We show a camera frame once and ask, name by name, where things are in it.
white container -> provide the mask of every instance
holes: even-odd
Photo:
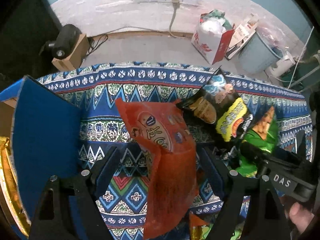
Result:
[[[275,65],[269,67],[270,73],[274,77],[280,77],[284,72],[289,70],[295,61],[292,55],[287,51],[287,54],[280,60],[276,62]]]

white wall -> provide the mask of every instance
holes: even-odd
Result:
[[[286,34],[290,52],[294,56],[300,55],[303,43],[293,31],[251,0],[200,0],[199,6],[182,4],[177,11],[172,30],[192,33],[200,14],[215,8],[225,11],[226,17],[235,24],[248,14],[257,13],[260,18],[265,18],[281,28]],[[52,9],[63,25],[72,23],[88,36],[96,36],[125,26],[167,31],[173,12],[171,3],[137,4],[132,0],[58,0],[52,4]]]

blue bucket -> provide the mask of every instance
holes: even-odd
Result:
[[[239,54],[242,68],[251,74],[264,71],[281,58],[262,40],[258,33],[252,36]]]

snack package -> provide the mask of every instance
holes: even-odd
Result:
[[[208,236],[213,224],[210,224],[193,213],[189,213],[190,240],[204,240]]]
[[[155,238],[178,225],[198,194],[196,143],[174,103],[126,103],[119,98],[116,106],[130,136],[150,154],[143,238]]]
[[[278,130],[275,109],[271,106],[261,120],[244,135],[243,142],[248,142],[271,154],[278,143]],[[257,172],[257,167],[240,154],[240,167],[236,170],[242,176],[253,177]]]
[[[205,240],[212,227],[212,223],[208,223],[192,213],[189,214],[190,240]],[[242,233],[242,228],[243,226],[237,225],[230,240],[239,239]]]
[[[225,142],[242,138],[252,124],[253,115],[233,85],[218,69],[206,85],[192,97],[177,104],[192,111],[202,121],[212,124]]]
[[[275,109],[272,106],[243,139],[262,151],[272,153],[278,143],[278,130]]]

screw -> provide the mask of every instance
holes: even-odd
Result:
[[[82,175],[82,176],[88,176],[89,173],[90,173],[89,170],[83,170],[83,171],[81,171],[81,175]]]
[[[57,180],[57,178],[58,178],[57,175],[52,175],[52,176],[50,177],[50,180],[51,180],[51,181],[55,181],[55,180]]]
[[[59,50],[57,51],[57,56],[58,56],[58,57],[63,57],[63,56],[64,56],[64,51],[61,50],[61,49],[59,49]]]
[[[231,170],[229,171],[230,175],[231,176],[237,176],[238,175],[238,171],[235,171],[235,170]]]
[[[269,176],[268,175],[262,175],[261,177],[264,181],[269,181]]]

